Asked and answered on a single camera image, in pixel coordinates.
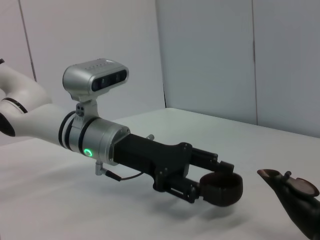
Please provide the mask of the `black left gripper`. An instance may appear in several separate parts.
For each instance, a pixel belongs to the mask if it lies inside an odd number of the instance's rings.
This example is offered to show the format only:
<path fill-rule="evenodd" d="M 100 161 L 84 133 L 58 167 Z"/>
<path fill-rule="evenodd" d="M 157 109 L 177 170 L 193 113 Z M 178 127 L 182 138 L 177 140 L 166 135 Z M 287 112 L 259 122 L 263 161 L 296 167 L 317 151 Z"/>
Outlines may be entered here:
<path fill-rule="evenodd" d="M 189 165 L 219 173 L 232 173 L 234 165 L 218 162 L 218 155 L 193 148 L 181 142 L 166 145 L 135 134 L 129 134 L 114 145 L 115 163 L 151 176 L 153 188 L 167 192 L 189 203 L 201 195 L 200 183 L 186 178 Z"/>

